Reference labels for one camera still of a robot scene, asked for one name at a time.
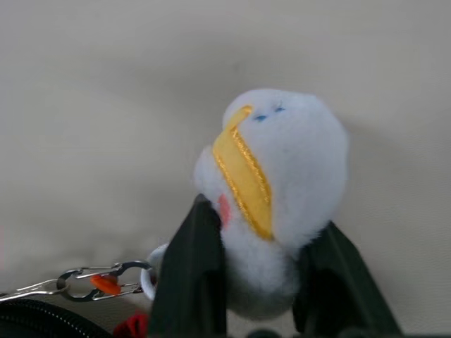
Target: stuffed penguin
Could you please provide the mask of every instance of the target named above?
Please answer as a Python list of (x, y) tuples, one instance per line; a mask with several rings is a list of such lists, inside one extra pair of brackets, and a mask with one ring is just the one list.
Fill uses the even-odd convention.
[(315, 96), (274, 89), (236, 98), (222, 129), (200, 155), (194, 183), (221, 218), (227, 306), (274, 318), (299, 291), (300, 249), (327, 226), (345, 190), (347, 133)]

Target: white plush bird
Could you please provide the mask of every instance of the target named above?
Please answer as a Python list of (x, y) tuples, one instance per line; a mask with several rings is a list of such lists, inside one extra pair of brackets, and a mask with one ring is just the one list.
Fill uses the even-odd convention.
[(328, 224), (345, 190), (347, 133), (315, 96), (242, 94), (194, 170), (221, 217), (228, 307), (273, 318), (299, 290), (299, 250)]

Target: red fabric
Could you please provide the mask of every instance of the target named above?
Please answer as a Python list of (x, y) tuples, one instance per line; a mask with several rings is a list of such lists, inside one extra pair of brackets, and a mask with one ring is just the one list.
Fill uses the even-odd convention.
[(133, 315), (125, 322), (116, 326), (114, 338), (146, 338), (148, 315)]

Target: yellow stitching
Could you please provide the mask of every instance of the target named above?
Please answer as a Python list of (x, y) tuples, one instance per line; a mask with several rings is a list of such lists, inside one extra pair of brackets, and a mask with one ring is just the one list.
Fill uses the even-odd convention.
[(247, 222), (250, 224), (252, 230), (254, 230), (254, 232), (256, 234), (261, 234), (261, 232), (258, 231), (258, 229), (257, 229), (258, 228), (257, 222), (251, 216), (249, 210), (247, 209), (246, 204), (242, 200), (242, 197), (240, 196), (240, 192), (238, 191), (237, 187), (235, 186), (235, 183), (233, 182), (232, 178), (230, 177), (222, 158), (219, 156), (219, 154), (214, 149), (213, 149), (213, 156), (214, 156), (219, 168), (221, 169), (221, 172), (223, 173), (228, 186), (232, 190), (233, 197), (235, 197), (235, 200), (236, 200), (238, 207), (240, 208), (242, 214), (246, 218)]
[(269, 186), (268, 181), (266, 181), (265, 175), (263, 174), (263, 170), (261, 170), (259, 163), (252, 155), (252, 152), (245, 143), (244, 139), (241, 137), (241, 134), (240, 132), (238, 132), (237, 127), (232, 128), (231, 134), (238, 149), (240, 150), (240, 153), (246, 159), (247, 165), (250, 167), (250, 169), (254, 173), (255, 178), (259, 183), (260, 190), (263, 193), (264, 201), (267, 204), (271, 205), (271, 187)]

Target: fluffy white fur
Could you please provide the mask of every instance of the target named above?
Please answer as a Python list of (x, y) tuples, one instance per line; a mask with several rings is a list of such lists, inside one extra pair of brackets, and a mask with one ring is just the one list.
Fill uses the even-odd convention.
[[(221, 230), (228, 277), (228, 307), (251, 319), (273, 318), (291, 307), (299, 289), (295, 259), (327, 225), (347, 179), (347, 134), (315, 96), (274, 89), (242, 94), (227, 108), (223, 125), (245, 105), (251, 116), (239, 130), (272, 191), (275, 240), (258, 237), (243, 218), (208, 146), (194, 181), (219, 212), (225, 194), (231, 219)], [(254, 117), (264, 115), (264, 120)]]

